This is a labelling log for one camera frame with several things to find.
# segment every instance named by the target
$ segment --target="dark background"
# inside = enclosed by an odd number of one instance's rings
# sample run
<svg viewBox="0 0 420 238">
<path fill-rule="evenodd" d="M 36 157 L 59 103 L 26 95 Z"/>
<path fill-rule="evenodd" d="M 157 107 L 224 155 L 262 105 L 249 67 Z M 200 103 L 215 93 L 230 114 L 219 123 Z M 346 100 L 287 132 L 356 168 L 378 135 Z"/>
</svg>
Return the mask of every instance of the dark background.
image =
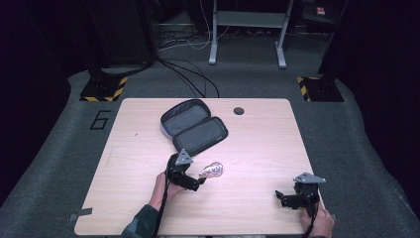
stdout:
<svg viewBox="0 0 420 238">
<path fill-rule="evenodd" d="M 61 14 L 63 1 L 0 3 L 0 75 L 5 93 L 1 100 L 1 202 L 37 154 L 65 106 L 70 92 L 67 79 L 87 70 Z M 74 17 L 83 22 L 99 64 L 109 66 L 85 2 L 71 3 L 78 9 Z M 413 1 L 351 0 L 321 65 L 353 92 L 370 142 L 401 183 L 417 216 L 418 9 L 419 3 Z"/>
</svg>

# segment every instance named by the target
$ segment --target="human hand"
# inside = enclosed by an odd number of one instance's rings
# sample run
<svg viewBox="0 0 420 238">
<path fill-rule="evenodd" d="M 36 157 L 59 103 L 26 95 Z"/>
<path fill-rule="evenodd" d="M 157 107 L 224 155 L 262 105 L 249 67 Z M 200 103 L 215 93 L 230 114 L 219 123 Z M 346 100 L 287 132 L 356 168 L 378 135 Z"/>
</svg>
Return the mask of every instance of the human hand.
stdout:
<svg viewBox="0 0 420 238">
<path fill-rule="evenodd" d="M 160 210 L 161 202 L 163 200 L 164 193 L 164 184 L 166 183 L 166 177 L 164 172 L 157 175 L 157 181 L 155 183 L 154 192 L 152 193 L 151 200 L 149 205 L 154 207 L 156 210 Z M 175 185 L 172 182 L 169 183 L 169 188 L 167 189 L 167 198 L 166 202 L 170 202 L 173 198 L 182 190 L 185 190 L 182 186 Z"/>
<path fill-rule="evenodd" d="M 311 224 L 312 217 L 308 215 L 306 209 L 302 209 L 300 221 L 302 223 L 303 230 L 308 229 Z M 312 232 L 309 234 L 309 238 L 313 236 L 325 236 L 327 238 L 333 237 L 334 219 L 330 212 L 324 209 L 322 206 L 318 207 L 318 212 L 314 221 L 314 227 Z"/>
</svg>

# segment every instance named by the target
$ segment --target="person's arm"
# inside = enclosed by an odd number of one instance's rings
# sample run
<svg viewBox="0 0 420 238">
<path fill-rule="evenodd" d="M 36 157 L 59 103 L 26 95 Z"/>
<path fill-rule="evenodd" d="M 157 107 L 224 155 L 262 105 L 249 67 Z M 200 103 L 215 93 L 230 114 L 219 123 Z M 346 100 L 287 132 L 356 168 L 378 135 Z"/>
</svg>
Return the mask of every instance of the person's arm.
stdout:
<svg viewBox="0 0 420 238">
<path fill-rule="evenodd" d="M 157 176 L 154 192 L 152 194 L 149 204 L 143 206 L 143 208 L 133 218 L 133 221 L 124 229 L 121 234 L 124 238 L 150 238 L 154 234 L 155 226 L 158 220 L 158 212 L 160 211 L 161 202 L 163 199 L 165 184 L 165 175 L 160 173 Z M 170 202 L 180 191 L 185 188 L 169 184 L 167 190 L 166 202 Z"/>
<path fill-rule="evenodd" d="M 303 230 L 306 230 L 311 224 L 312 217 L 308 215 L 306 209 L 302 209 L 301 223 Z M 322 206 L 318 208 L 318 212 L 314 221 L 312 232 L 309 233 L 309 238 L 331 238 L 333 237 L 334 219 L 330 212 Z"/>
</svg>

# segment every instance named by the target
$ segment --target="table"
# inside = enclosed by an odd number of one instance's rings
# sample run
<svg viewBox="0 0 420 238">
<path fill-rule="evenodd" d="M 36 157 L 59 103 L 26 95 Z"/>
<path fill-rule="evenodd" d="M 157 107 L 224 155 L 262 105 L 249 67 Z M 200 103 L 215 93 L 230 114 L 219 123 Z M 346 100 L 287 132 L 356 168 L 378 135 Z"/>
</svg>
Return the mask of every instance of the table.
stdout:
<svg viewBox="0 0 420 238">
<path fill-rule="evenodd" d="M 277 52 L 278 65 L 280 68 L 286 68 L 286 61 L 283 52 L 284 36 L 286 34 L 288 21 L 290 18 L 293 0 L 288 0 L 285 13 L 259 13 L 259 12 L 236 12 L 236 11 L 218 11 L 217 0 L 213 2 L 213 33 L 212 45 L 210 50 L 210 64 L 216 63 L 217 56 L 217 26 L 238 26 L 238 27 L 266 27 L 281 28 L 278 42 L 275 42 L 275 51 Z"/>
<path fill-rule="evenodd" d="M 149 202 L 157 174 L 176 153 L 160 116 L 187 98 L 125 99 L 79 216 L 78 235 L 118 235 Z M 293 178 L 312 169 L 286 99 L 204 98 L 229 136 L 193 158 L 187 174 L 213 162 L 225 167 L 197 191 L 181 192 L 164 210 L 159 235 L 302 234 L 300 212 L 282 207 L 275 190 L 294 194 Z M 236 115 L 234 108 L 245 110 Z"/>
</svg>

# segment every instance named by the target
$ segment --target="wrist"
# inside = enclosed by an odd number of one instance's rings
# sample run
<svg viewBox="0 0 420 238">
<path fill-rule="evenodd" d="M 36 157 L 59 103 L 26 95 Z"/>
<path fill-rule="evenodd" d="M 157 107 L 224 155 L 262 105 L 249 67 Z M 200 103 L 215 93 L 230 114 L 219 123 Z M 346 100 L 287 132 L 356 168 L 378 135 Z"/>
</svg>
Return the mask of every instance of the wrist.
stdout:
<svg viewBox="0 0 420 238">
<path fill-rule="evenodd" d="M 149 201 L 149 205 L 152 206 L 157 211 L 160 211 L 161 200 L 160 199 L 151 199 L 151 201 Z"/>
</svg>

